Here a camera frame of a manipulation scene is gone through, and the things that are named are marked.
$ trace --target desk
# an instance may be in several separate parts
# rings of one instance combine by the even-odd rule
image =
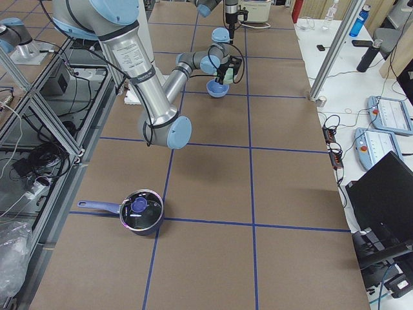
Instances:
[[[310,83],[313,83],[314,80],[312,78],[317,76],[319,68],[321,67],[324,57],[327,54],[327,51],[320,52],[316,48],[316,45],[322,44],[325,47],[329,47],[339,28],[340,22],[341,21],[333,21],[330,29],[326,31],[321,29],[323,24],[323,21],[321,20],[314,21],[314,29],[312,30],[296,28],[301,53],[305,61],[305,67]],[[304,19],[300,19],[298,21],[298,25],[307,26],[307,22]],[[352,39],[371,40],[371,37],[364,27],[361,29],[361,32],[357,38],[348,36],[348,39],[343,45],[329,76],[334,76],[339,72],[356,70],[358,63],[367,48],[352,46]],[[344,186],[346,184],[350,181],[360,179],[360,177],[362,177],[365,173],[365,170],[362,168],[358,160],[358,155],[356,154],[355,148],[350,147],[354,141],[355,129],[357,127],[367,128],[370,124],[370,117],[367,115],[366,111],[361,111],[357,119],[358,112],[361,109],[366,108],[367,98],[369,96],[380,96],[383,93],[383,97],[406,99],[406,97],[403,96],[403,90],[398,83],[394,84],[394,79],[388,79],[385,81],[385,79],[381,77],[379,69],[381,65],[383,65],[384,61],[380,54],[378,54],[375,60],[373,60],[372,65],[377,63],[377,66],[368,69],[364,73],[352,72],[327,78],[323,89],[320,92],[320,95],[327,97],[327,103],[323,108],[318,108],[319,112],[324,113],[327,117],[333,114],[338,115],[341,118],[340,124],[355,125],[357,123],[354,127],[339,127],[336,134],[336,140],[341,145],[342,149],[349,149],[343,160],[345,167],[345,175],[342,182],[344,191]],[[406,100],[406,106],[409,114],[413,115],[413,107],[408,100]],[[323,124],[325,117],[322,114],[319,116],[320,122]],[[327,125],[337,125],[337,118],[332,119],[331,123],[328,123]],[[401,151],[404,153],[411,153],[411,150],[413,150],[413,137],[396,137]],[[404,161],[411,169],[413,169],[413,158],[404,157]],[[347,202],[347,207],[345,209],[349,227],[352,231],[357,231],[359,227],[349,201]],[[370,299],[373,300],[377,297],[378,296],[375,294],[371,296]],[[391,297],[384,298],[381,308],[383,310],[407,310],[411,309],[412,304],[413,293],[409,293],[400,299],[393,299]],[[376,307],[376,304],[372,305],[372,309],[376,309]]]
[[[157,3],[157,66],[206,49],[221,14]],[[146,147],[141,107],[115,102],[31,310],[368,309],[289,10],[272,7],[269,22],[236,32],[246,75],[225,98],[203,77],[177,98],[193,123],[185,148]],[[165,200],[153,236],[76,207],[140,188]]]

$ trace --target electrical plug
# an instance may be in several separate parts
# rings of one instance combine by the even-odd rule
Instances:
[[[34,198],[38,197],[46,187],[50,186],[50,181],[51,179],[46,176],[40,176],[36,178],[32,188],[24,193],[25,197],[29,200],[33,200]]]

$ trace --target metal frame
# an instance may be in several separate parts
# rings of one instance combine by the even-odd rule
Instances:
[[[344,40],[348,37],[348,33],[350,32],[350,29],[363,5],[364,0],[352,0],[348,6],[348,10],[346,11],[343,21],[338,28],[333,42],[331,43],[331,47],[325,56],[324,62],[321,65],[314,84],[312,85],[311,91],[308,94],[309,100],[316,101],[318,99],[321,88],[323,87],[334,62],[336,61],[338,54],[340,53],[341,46],[343,45]]]
[[[64,50],[69,48],[71,44],[72,43],[69,40],[66,40],[59,53],[63,54]],[[20,99],[15,111],[21,115],[27,109],[31,108],[33,113],[41,119],[44,126],[69,153],[69,164],[71,166],[68,174],[56,181],[53,191],[50,193],[50,197],[33,230],[33,246],[30,253],[31,261],[29,265],[30,274],[28,274],[21,292],[17,295],[19,309],[29,308],[30,301],[33,298],[31,295],[34,295],[46,268],[48,259],[50,258],[50,251],[46,251],[46,247],[41,243],[45,242],[48,244],[49,242],[53,243],[57,241],[65,218],[71,208],[72,201],[76,195],[81,178],[86,170],[86,165],[82,166],[81,163],[79,165],[74,165],[74,163],[77,162],[81,152],[85,152],[83,154],[84,160],[88,160],[88,158],[91,157],[92,150],[94,149],[102,130],[101,125],[104,123],[102,119],[108,117],[116,97],[114,92],[114,81],[112,80],[112,75],[108,72],[108,76],[96,96],[95,103],[90,108],[85,124],[79,131],[77,139],[75,140],[39,92],[39,89],[44,85],[54,67],[59,64],[61,58],[62,56],[55,55],[40,76],[37,77],[33,84],[30,84],[9,56],[0,48],[0,65],[4,66],[16,85],[25,91],[24,97]],[[106,66],[100,64],[91,67]],[[15,126],[16,120],[17,116],[11,114],[5,121],[5,124],[0,128],[0,145],[6,141],[9,133]],[[86,143],[87,145],[85,147],[86,150],[82,149],[83,143]],[[13,309],[15,299],[16,298],[9,298],[5,305],[0,305],[0,308],[5,307],[4,309],[9,309],[9,307],[12,307],[11,309]]]

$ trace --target blue bowl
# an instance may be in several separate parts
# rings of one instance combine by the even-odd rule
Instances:
[[[225,96],[229,89],[230,89],[230,85],[228,84],[221,85],[215,82],[215,79],[211,79],[206,84],[206,90],[214,98],[221,98]]]

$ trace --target power strip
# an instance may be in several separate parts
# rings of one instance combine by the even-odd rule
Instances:
[[[330,144],[336,142],[336,138],[334,137],[334,131],[332,129],[323,127],[323,135],[325,143]]]
[[[332,150],[328,152],[328,155],[330,156],[331,166],[333,166],[334,170],[344,168],[343,161],[341,160],[341,156],[338,156]]]

